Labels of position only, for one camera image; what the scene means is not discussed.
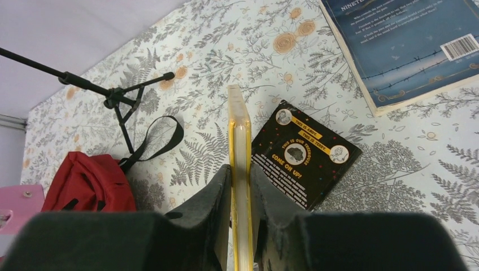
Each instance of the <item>black bag strap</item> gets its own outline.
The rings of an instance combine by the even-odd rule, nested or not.
[[[173,136],[171,137],[170,141],[163,148],[161,148],[159,151],[155,152],[149,158],[141,160],[140,158],[146,150],[148,132],[150,131],[150,128],[153,126],[153,124],[155,124],[156,121],[158,121],[159,119],[162,119],[164,117],[170,118],[170,119],[172,119],[176,122],[176,127],[175,127],[175,131],[173,132]],[[129,171],[131,169],[131,167],[136,162],[148,161],[148,160],[151,160],[151,159],[157,157],[158,155],[161,155],[161,154],[163,154],[167,151],[171,151],[174,147],[176,147],[178,144],[180,144],[180,142],[183,140],[184,135],[185,135],[185,131],[183,130],[183,127],[181,127],[178,120],[175,119],[175,117],[173,117],[173,116],[161,116],[161,117],[155,119],[150,124],[150,126],[148,127],[148,130],[146,130],[145,139],[143,140],[141,145],[138,147],[138,149],[136,149],[135,152],[132,153],[132,155],[130,157],[121,159],[120,162],[118,163],[118,165],[120,166],[121,170],[123,170],[123,172],[126,173],[127,171]]]

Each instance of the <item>black book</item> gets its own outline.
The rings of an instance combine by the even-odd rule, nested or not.
[[[269,180],[313,210],[341,179],[361,149],[282,100],[252,142],[252,161]]]

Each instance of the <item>book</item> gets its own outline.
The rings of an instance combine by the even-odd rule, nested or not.
[[[251,152],[274,186],[310,211],[362,153],[285,100],[253,140]]]
[[[234,270],[253,270],[251,218],[251,120],[238,85],[228,86],[229,161]]]
[[[375,116],[479,80],[471,0],[320,0]]]

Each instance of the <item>microphone stand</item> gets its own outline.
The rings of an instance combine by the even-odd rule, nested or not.
[[[81,89],[91,90],[95,93],[105,96],[106,100],[103,102],[103,104],[106,108],[115,110],[116,118],[118,119],[118,123],[120,124],[121,132],[123,133],[123,137],[125,138],[125,141],[127,142],[128,151],[131,154],[134,153],[134,149],[133,149],[132,142],[130,140],[130,136],[128,136],[128,131],[125,127],[125,123],[131,117],[131,115],[135,112],[138,106],[140,106],[141,97],[143,96],[143,90],[145,86],[154,84],[162,80],[171,80],[175,77],[174,73],[168,72],[168,73],[165,73],[162,77],[158,77],[150,81],[146,81],[141,84],[131,86],[126,89],[123,89],[123,88],[105,89],[105,88],[102,88],[101,86],[95,85],[94,83],[88,81],[87,79],[74,75],[73,73],[57,71],[56,69],[50,68],[41,63],[25,58],[21,55],[17,55],[3,48],[0,48],[0,55],[6,58],[9,58],[11,60],[14,60],[16,62],[20,62],[24,65],[30,66],[32,68],[35,68],[39,71],[43,71],[53,76],[56,76],[58,77],[58,80],[60,81],[60,83],[64,85],[74,85]],[[125,97],[126,93],[133,90],[137,90],[137,89],[138,89],[138,94],[135,100]],[[125,114],[125,116],[121,115],[120,103],[125,103],[131,106],[130,110]]]

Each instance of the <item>cartoon face illustration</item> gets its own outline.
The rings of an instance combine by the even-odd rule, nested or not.
[[[345,146],[336,145],[331,148],[329,158],[336,164],[342,164],[349,158],[349,152]]]
[[[291,122],[291,112],[287,109],[281,109],[276,113],[276,121],[280,125],[287,125],[288,123]]]

